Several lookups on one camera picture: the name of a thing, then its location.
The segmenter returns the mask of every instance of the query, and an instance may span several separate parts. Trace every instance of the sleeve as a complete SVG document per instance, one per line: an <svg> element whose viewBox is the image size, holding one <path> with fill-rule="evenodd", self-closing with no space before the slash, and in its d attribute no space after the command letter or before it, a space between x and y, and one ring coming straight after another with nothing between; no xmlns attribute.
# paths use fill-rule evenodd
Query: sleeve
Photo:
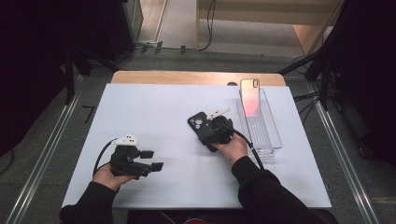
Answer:
<svg viewBox="0 0 396 224"><path fill-rule="evenodd" d="M113 223L112 205L117 192L91 182L75 205L61 209L59 217L64 224Z"/></svg>
<svg viewBox="0 0 396 224"><path fill-rule="evenodd" d="M274 174L260 170L249 157L239 159L232 172L240 184L239 202L258 223L324 223L283 188Z"/></svg>

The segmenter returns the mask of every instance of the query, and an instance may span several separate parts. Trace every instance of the person's right hand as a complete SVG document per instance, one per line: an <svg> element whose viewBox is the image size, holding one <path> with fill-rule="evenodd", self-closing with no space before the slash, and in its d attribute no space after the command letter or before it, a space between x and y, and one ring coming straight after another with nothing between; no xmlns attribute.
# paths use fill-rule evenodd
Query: person's right hand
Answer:
<svg viewBox="0 0 396 224"><path fill-rule="evenodd" d="M248 155L247 142L236 133L228 144L215 143L212 146L221 151L231 164Z"/></svg>

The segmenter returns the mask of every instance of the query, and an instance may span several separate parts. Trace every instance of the hand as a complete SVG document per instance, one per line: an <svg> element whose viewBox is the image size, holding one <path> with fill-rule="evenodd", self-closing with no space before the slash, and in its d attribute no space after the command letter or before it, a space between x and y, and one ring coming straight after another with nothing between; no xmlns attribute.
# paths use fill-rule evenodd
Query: hand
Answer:
<svg viewBox="0 0 396 224"><path fill-rule="evenodd" d="M221 151L231 164L248 155L247 142L236 133L228 144L215 143L212 146Z"/></svg>
<svg viewBox="0 0 396 224"><path fill-rule="evenodd" d="M92 181L117 191L121 185L135 178L133 175L114 176L113 173L111 173L110 168L110 164L106 164L99 168L93 176Z"/></svg>

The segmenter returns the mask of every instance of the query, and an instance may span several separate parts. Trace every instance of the white plastic part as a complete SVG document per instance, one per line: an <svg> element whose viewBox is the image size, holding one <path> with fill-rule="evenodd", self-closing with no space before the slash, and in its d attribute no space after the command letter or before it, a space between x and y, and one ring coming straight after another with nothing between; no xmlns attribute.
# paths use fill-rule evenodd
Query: white plastic part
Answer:
<svg viewBox="0 0 396 224"><path fill-rule="evenodd" d="M230 111L230 108L222 109L222 110L217 110L216 113L214 113L214 114L212 114L212 115L210 115L210 116L207 116L207 119L215 119L215 118L217 118L218 116L227 113L228 111Z"/></svg>
<svg viewBox="0 0 396 224"><path fill-rule="evenodd" d="M117 146L139 146L137 138L133 134L128 134L121 138L114 140L111 144Z"/></svg>

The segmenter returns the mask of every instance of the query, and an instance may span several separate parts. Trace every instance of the table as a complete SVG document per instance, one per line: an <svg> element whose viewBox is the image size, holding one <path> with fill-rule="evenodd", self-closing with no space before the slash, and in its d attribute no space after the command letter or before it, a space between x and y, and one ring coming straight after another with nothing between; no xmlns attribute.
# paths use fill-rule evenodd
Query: table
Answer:
<svg viewBox="0 0 396 224"><path fill-rule="evenodd" d="M195 47L199 20L212 0L197 0ZM216 0L215 20L293 24L305 55L313 52L326 29L338 18L344 0Z"/></svg>
<svg viewBox="0 0 396 224"><path fill-rule="evenodd" d="M263 88L283 141L283 147L264 166L308 207L331 207L290 90L281 75L174 71L120 71L114 75L98 106L64 205L76 203L87 187L103 146L114 137L132 132L140 141L140 150L155 151L153 159L141 161L163 161L163 170L122 186L113 206L240 208L238 183L230 172L230 163L219 152L212 153L202 146L187 118L200 110L210 113L208 110L228 106L232 111L226 117L239 129L234 109L239 87L225 84L239 83L248 77L272 85ZM100 163L107 162L113 151L111 148L105 152Z"/></svg>

